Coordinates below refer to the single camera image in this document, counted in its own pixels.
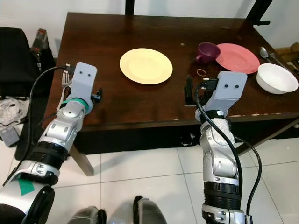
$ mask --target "white wall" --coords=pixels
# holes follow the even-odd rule
[[[255,0],[135,0],[136,15],[244,18]],[[257,30],[273,47],[299,40],[299,0],[274,0]],[[67,12],[124,14],[125,0],[0,0],[0,26],[24,30],[31,45],[38,28],[48,31],[57,56]]]

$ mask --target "dark brown tabletop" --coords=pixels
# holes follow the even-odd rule
[[[274,49],[244,19],[182,18],[68,13],[57,65],[82,61],[98,74],[94,92],[101,86],[103,98],[84,119],[83,131],[198,124],[194,107],[185,107],[184,85],[188,74],[195,82],[196,69],[217,77],[226,70],[217,62],[195,62],[201,42],[235,43],[258,56],[260,46]],[[173,73],[160,84],[144,85],[126,78],[121,56],[135,48],[155,49],[171,61]],[[261,63],[266,61],[258,57]],[[61,97],[61,71],[56,71],[45,116],[53,113]],[[299,116],[299,91],[274,95],[249,74],[241,99],[229,110],[232,121],[256,121]]]

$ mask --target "yellow plate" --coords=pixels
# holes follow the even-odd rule
[[[129,79],[142,84],[157,84],[172,74],[172,64],[162,53],[137,48],[125,53],[120,60],[121,71]]]

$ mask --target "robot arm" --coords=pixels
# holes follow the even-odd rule
[[[247,75],[244,73],[221,72],[218,75],[218,82],[214,85],[215,88],[212,88],[215,91],[204,106],[206,114],[232,144],[235,143],[235,138],[229,130],[228,121],[224,118],[228,114],[228,109],[241,97],[246,80]],[[239,189],[240,170],[238,170],[231,148],[206,121],[200,110],[196,111],[195,117],[202,123],[200,144],[204,155],[205,194],[202,216],[207,224],[245,224]]]
[[[0,190],[1,224],[44,224],[54,201],[52,185],[60,175],[83,119],[93,107],[94,66],[79,62],[66,106],[47,126],[27,160]]]

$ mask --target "black cable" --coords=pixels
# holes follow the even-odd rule
[[[252,198],[253,198],[253,195],[256,191],[256,188],[258,186],[258,183],[260,182],[260,179],[261,179],[261,176],[262,176],[262,161],[261,161],[261,157],[260,155],[258,154],[257,150],[252,146],[250,145],[248,142],[244,141],[243,139],[240,139],[239,137],[235,136],[235,138],[243,143],[245,143],[246,145],[248,145],[252,151],[255,153],[256,155],[256,158],[257,158],[257,161],[258,161],[258,173],[257,173],[257,177],[256,177],[256,182],[254,183],[253,185],[253,188],[251,190],[251,193],[249,195],[249,198],[248,198],[248,201],[247,201],[247,207],[246,207],[246,215],[250,215],[250,205],[251,205],[251,201],[252,201]]]
[[[34,141],[34,137],[35,137],[35,135],[36,135],[36,131],[37,131],[38,127],[39,127],[45,120],[47,120],[47,119],[49,119],[49,118],[55,116],[56,114],[57,114],[57,112],[54,112],[54,113],[50,114],[49,116],[47,116],[47,117],[45,117],[44,119],[42,119],[42,120],[36,125],[36,127],[35,127],[34,130],[33,130],[32,141]]]
[[[31,110],[32,110],[32,97],[33,97],[33,91],[36,87],[36,84],[38,83],[38,81],[44,76],[44,74],[46,74],[49,71],[52,70],[56,70],[56,69],[65,69],[65,67],[53,67],[50,69],[47,69],[46,71],[44,71],[42,74],[40,74],[40,76],[35,80],[35,82],[33,83],[32,87],[31,87],[31,91],[30,91],[30,96],[29,96],[29,107],[28,107],[28,141],[27,141],[27,145],[26,145],[26,149],[24,152],[24,155],[22,157],[22,159],[20,160],[19,164],[13,169],[13,171],[10,173],[10,175],[8,176],[8,178],[5,180],[3,186],[8,182],[8,180],[14,175],[14,173],[18,170],[18,168],[20,167],[21,163],[26,159],[29,151],[30,151],[30,146],[31,146],[31,139],[32,139],[32,135],[31,135]]]
[[[208,117],[208,115],[206,114],[204,108],[202,107],[202,105],[200,104],[200,100],[199,100],[199,89],[201,87],[201,84],[199,84],[196,89],[195,89],[195,99],[196,99],[196,104],[201,112],[201,114],[205,117],[206,121],[210,124],[211,127],[213,127],[216,132],[218,132],[218,134],[228,143],[230,149],[233,152],[233,155],[235,157],[236,163],[237,163],[237,168],[238,168],[238,172],[239,172],[239,191],[240,191],[240,199],[242,198],[242,188],[243,188],[243,173],[242,173],[242,167],[241,167],[241,162],[239,159],[239,156],[237,154],[237,152],[235,151],[235,147],[232,144],[232,142],[229,140],[229,138],[225,135],[225,133],[222,132],[222,130],[220,130],[220,128]]]

